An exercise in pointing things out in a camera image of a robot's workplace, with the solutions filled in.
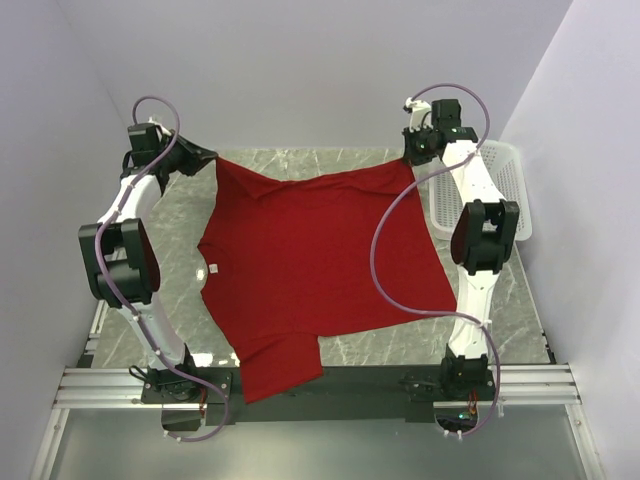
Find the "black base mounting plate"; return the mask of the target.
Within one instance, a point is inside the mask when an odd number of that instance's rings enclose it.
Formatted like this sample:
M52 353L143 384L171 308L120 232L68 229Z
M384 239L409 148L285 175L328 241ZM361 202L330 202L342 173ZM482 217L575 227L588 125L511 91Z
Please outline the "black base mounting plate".
M328 367L315 380L267 399L247 403L236 368L204 367L199 377L209 388L173 374L161 386L143 383L140 402L163 408L171 430L248 422L401 419L408 423L460 423L471 428L475 407L495 398L490 370L437 365Z

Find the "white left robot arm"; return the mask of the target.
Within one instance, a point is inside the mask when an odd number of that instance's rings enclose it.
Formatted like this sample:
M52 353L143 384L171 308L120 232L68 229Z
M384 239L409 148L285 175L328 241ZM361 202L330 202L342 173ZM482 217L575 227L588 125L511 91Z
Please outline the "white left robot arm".
M129 373L148 393L168 403L204 401L204 379L160 302L160 266L144 222L172 173L194 176L218 154L154 121L134 123L128 137L131 148L115 200L97 222L78 232L89 288L128 321L143 345L148 366L132 366Z

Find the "aluminium frame rail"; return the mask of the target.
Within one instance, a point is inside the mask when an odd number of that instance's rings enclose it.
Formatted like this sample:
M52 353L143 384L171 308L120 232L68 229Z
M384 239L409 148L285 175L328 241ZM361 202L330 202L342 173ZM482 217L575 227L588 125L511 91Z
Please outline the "aluminium frame rail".
M129 409L143 407L143 382L126 369L65 369L54 409Z

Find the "red t shirt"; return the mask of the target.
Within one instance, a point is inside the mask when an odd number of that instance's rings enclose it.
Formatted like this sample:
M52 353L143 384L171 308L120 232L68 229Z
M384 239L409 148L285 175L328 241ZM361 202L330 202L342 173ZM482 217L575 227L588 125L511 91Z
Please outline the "red t shirt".
M280 181L221 159L215 173L201 295L246 402L320 377L323 337L455 309L405 162Z

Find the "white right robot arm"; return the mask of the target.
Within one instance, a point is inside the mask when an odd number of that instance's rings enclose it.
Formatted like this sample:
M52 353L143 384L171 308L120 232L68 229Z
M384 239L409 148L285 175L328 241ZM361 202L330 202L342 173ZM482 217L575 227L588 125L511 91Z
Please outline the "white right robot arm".
M471 400L494 391L490 371L489 314L493 292L509 260L519 205L508 201L492 180L475 131L461 123L455 99L431 104L408 98L404 110L404 159L412 166L438 158L452 176L462 209L450 239L458 271L456 318L436 387L446 399Z

